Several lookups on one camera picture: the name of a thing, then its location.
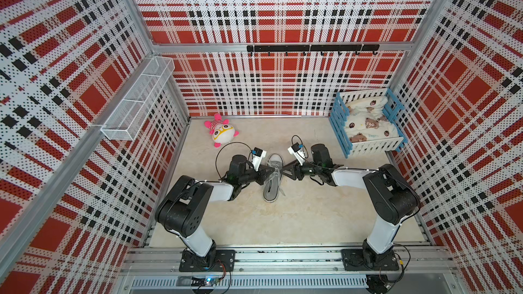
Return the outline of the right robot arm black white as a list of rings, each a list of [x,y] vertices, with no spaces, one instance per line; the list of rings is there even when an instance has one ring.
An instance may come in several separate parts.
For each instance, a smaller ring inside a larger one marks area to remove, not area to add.
[[[401,225],[418,213],[419,196],[391,164],[376,170],[349,168],[333,163],[324,144],[315,144],[312,161],[306,159],[302,144],[293,144],[288,152],[296,158],[281,168],[292,180],[309,176],[319,185],[349,186],[367,191],[377,213],[371,233],[361,249],[342,251],[347,271],[396,271],[399,263],[394,254],[394,240]]]

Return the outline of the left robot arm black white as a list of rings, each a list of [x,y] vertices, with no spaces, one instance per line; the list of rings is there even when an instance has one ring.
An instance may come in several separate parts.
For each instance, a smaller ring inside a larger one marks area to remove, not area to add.
[[[155,212],[155,220],[186,246],[181,272],[207,271],[220,261],[216,242],[201,226],[209,203],[235,200],[253,182],[264,185],[271,178],[280,179],[279,168],[261,164],[258,156],[249,161],[234,155],[229,170],[218,181],[196,180],[181,176]]]

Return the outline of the white pink plush toy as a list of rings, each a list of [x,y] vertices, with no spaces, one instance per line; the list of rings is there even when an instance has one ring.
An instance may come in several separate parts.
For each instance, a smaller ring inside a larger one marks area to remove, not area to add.
[[[232,142],[239,135],[239,131],[219,113],[214,114],[212,121],[205,121],[204,126],[209,130],[215,148],[220,148]]]

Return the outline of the white printed cloth bundle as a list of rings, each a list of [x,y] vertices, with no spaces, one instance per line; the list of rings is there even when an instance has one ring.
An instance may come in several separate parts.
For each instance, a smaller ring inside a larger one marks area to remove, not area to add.
[[[351,143],[399,137],[397,127],[388,120],[384,108],[385,96],[358,99],[347,104],[349,116],[344,130]]]

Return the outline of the blue white slatted crate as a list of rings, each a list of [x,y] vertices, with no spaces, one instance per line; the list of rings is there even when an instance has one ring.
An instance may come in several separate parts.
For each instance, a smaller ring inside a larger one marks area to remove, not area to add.
[[[349,116],[347,104],[358,99],[379,96],[385,96],[388,98],[388,103],[386,103],[384,108],[384,114],[388,120],[397,127],[399,131],[399,137],[351,143],[344,130],[345,122]],[[358,155],[370,155],[388,151],[399,151],[407,143],[403,132],[399,129],[398,126],[399,114],[404,109],[405,106],[403,103],[400,102],[400,99],[395,94],[393,94],[389,88],[337,93],[332,110],[330,112],[329,121],[344,156],[349,158]]]

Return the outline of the green circuit board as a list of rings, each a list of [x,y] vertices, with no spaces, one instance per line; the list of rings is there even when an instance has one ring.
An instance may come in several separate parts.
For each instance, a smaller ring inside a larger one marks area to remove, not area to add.
[[[191,278],[191,285],[192,287],[214,287],[216,284],[218,284],[221,281],[220,278],[197,278],[192,277]]]

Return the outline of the black hook rail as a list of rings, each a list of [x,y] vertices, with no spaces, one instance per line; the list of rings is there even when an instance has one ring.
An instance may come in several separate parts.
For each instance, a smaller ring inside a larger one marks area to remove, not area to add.
[[[379,44],[299,44],[299,45],[249,45],[248,53],[355,53],[379,51]]]

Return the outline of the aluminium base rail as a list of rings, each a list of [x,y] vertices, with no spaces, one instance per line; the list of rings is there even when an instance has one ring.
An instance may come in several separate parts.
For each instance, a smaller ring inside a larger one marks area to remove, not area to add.
[[[117,279],[117,293],[464,293],[453,259],[440,246],[394,247],[396,271],[347,271],[352,245],[221,247],[211,270],[181,272],[181,249],[133,249]],[[191,278],[220,278],[192,287]]]

